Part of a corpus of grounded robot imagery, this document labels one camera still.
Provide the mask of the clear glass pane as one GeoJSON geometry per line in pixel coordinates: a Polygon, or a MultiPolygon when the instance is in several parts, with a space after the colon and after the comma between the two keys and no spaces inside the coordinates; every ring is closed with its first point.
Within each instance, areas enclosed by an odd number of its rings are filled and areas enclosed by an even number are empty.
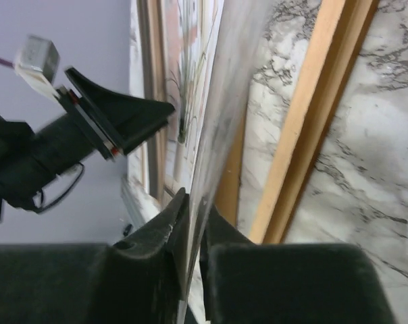
{"type": "Polygon", "coordinates": [[[243,115],[254,57],[271,1],[225,1],[189,200],[185,292],[177,323],[186,316],[193,270],[214,196],[243,115]]]}

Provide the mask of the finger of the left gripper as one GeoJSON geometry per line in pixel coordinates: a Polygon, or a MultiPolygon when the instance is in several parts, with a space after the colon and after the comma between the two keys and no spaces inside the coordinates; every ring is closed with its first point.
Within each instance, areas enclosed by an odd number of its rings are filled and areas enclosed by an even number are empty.
{"type": "Polygon", "coordinates": [[[114,92],[89,80],[76,68],[65,70],[65,75],[79,92],[78,104],[112,142],[124,142],[120,127],[133,122],[159,120],[171,116],[174,106],[114,92]]]}
{"type": "Polygon", "coordinates": [[[152,121],[136,121],[121,126],[120,134],[124,135],[124,143],[121,145],[122,154],[128,155],[166,125],[167,118],[154,119],[152,121]]]}

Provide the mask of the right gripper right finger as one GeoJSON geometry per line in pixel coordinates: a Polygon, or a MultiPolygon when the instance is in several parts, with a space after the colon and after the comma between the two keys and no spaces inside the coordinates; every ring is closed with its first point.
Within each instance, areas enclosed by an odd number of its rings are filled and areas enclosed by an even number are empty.
{"type": "Polygon", "coordinates": [[[199,264],[212,323],[396,322],[372,262],[351,244],[254,244],[212,209],[199,264]]]}

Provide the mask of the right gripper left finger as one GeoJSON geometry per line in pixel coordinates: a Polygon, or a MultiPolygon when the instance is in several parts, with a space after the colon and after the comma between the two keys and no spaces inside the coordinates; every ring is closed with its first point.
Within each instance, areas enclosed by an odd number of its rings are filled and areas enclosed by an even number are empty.
{"type": "Polygon", "coordinates": [[[0,245],[0,323],[175,323],[188,194],[106,244],[0,245]]]}

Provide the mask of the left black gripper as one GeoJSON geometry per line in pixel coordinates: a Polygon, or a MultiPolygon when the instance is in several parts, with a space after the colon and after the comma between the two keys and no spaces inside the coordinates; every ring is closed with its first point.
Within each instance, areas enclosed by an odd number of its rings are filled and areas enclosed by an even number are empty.
{"type": "Polygon", "coordinates": [[[0,116],[0,219],[4,202],[38,214],[60,203],[75,183],[50,203],[44,187],[85,157],[86,138],[68,114],[38,132],[0,116]]]}

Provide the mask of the wooden picture frame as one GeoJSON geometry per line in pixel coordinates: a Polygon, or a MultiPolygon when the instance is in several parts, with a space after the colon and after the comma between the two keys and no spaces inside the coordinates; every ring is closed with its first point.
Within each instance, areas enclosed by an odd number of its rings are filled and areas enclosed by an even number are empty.
{"type": "Polygon", "coordinates": [[[322,1],[249,239],[279,244],[345,90],[377,1],[322,1]]]}

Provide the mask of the plant window photo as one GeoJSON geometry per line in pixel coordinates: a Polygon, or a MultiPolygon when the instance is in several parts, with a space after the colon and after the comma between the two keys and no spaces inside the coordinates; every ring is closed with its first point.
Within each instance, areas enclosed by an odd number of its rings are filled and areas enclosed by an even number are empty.
{"type": "Polygon", "coordinates": [[[162,1],[168,127],[164,190],[190,189],[203,127],[223,1],[162,1]]]}

